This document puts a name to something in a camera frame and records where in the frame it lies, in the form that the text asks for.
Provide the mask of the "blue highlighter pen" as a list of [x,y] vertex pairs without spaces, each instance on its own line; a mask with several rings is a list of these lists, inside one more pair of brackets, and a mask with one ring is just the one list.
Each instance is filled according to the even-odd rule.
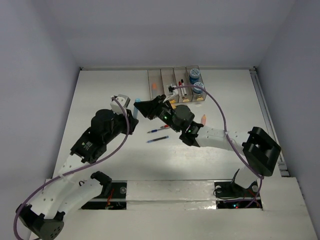
[[[136,98],[134,103],[139,103],[141,100],[139,98]],[[139,110],[136,108],[136,105],[134,104],[134,108],[133,108],[133,114],[132,116],[137,119],[138,118],[138,113],[139,113]]]

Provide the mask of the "blue gel pen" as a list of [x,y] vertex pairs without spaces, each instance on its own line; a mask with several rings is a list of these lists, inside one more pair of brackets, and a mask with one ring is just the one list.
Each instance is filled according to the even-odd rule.
[[162,131],[162,130],[165,130],[165,129],[166,128],[153,129],[153,130],[148,131],[147,134],[156,133],[156,132],[159,132],[159,131]]

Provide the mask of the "orange highlighter pen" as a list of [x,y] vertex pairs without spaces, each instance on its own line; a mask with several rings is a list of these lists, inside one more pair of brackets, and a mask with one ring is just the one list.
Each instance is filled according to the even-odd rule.
[[157,84],[156,84],[156,83],[153,83],[151,89],[152,89],[153,91],[156,91],[156,90],[157,90]]

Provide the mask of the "red capped white marker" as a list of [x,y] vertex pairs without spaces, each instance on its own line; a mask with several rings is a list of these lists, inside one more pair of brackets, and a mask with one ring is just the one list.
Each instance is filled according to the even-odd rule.
[[[178,82],[178,86],[179,86],[179,87],[182,86],[181,81]],[[184,96],[183,88],[179,88],[179,91],[180,91],[180,93],[181,93],[181,96]]]

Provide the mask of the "black capped white marker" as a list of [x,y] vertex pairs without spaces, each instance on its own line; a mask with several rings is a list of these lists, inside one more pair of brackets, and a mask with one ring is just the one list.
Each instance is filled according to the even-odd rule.
[[184,87],[184,86],[185,86],[185,83],[184,83],[184,80],[183,80],[183,79],[181,79],[181,85],[183,86],[183,93],[184,93],[184,96],[187,96],[188,94],[187,94],[187,90],[186,90],[186,88]]

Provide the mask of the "blue tape roll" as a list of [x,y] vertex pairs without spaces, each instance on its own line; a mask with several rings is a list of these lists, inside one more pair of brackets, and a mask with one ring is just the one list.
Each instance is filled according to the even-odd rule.
[[190,71],[189,71],[189,82],[191,84],[194,84],[196,82],[199,81],[199,78],[200,78],[200,70],[197,69],[197,68],[192,68]]
[[193,84],[192,91],[195,94],[201,94],[204,88],[205,88],[204,84],[202,82],[197,81]]

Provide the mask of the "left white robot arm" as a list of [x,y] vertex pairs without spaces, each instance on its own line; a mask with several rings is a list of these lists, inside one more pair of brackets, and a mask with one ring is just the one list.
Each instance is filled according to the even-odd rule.
[[118,135],[133,134],[138,120],[125,107],[101,109],[91,119],[90,127],[72,146],[58,175],[38,189],[16,209],[13,232],[16,239],[18,221],[39,240],[54,240],[66,220],[89,200],[110,194],[112,179],[91,169],[102,162],[107,145]]

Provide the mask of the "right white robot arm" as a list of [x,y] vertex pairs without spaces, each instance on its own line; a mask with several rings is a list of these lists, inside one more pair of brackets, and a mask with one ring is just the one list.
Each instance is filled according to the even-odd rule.
[[258,178],[271,177],[274,173],[281,147],[261,127],[254,126],[248,132],[212,128],[195,122],[195,115],[187,105],[172,107],[165,95],[136,102],[134,107],[145,118],[158,118],[180,133],[180,140],[188,146],[233,151],[244,164],[230,183],[230,190],[235,196],[246,193]]

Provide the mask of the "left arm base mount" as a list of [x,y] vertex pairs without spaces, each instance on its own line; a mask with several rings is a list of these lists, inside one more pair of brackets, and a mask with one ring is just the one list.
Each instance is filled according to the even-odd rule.
[[113,181],[101,194],[85,203],[82,210],[126,210],[127,181]]

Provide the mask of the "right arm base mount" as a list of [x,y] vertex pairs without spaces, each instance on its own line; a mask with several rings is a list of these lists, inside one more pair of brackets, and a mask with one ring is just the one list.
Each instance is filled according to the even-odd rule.
[[214,182],[213,195],[218,209],[262,209],[260,185],[254,181],[247,188],[243,188],[232,180],[218,180]]

